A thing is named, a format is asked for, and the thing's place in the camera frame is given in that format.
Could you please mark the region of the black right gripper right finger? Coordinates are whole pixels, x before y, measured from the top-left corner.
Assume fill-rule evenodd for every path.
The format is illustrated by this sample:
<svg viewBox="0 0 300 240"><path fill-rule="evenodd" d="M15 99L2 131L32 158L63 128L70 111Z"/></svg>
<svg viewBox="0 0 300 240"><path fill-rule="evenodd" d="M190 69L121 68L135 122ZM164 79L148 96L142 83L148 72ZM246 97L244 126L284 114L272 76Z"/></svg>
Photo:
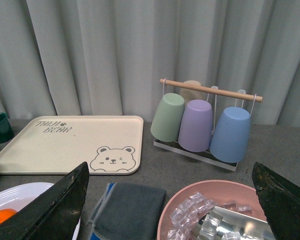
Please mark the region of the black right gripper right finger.
<svg viewBox="0 0 300 240"><path fill-rule="evenodd" d="M275 239L300 240L300 187L259 162L251 177Z"/></svg>

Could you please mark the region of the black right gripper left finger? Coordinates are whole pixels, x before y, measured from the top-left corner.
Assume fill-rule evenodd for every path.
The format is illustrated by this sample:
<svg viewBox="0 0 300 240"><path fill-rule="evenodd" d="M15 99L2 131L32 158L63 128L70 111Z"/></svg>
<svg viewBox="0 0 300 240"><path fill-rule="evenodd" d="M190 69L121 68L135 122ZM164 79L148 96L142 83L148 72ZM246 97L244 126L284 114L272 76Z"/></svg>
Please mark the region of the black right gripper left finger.
<svg viewBox="0 0 300 240"><path fill-rule="evenodd" d="M0 224L0 240L71 240L89 184L84 161L18 213Z"/></svg>

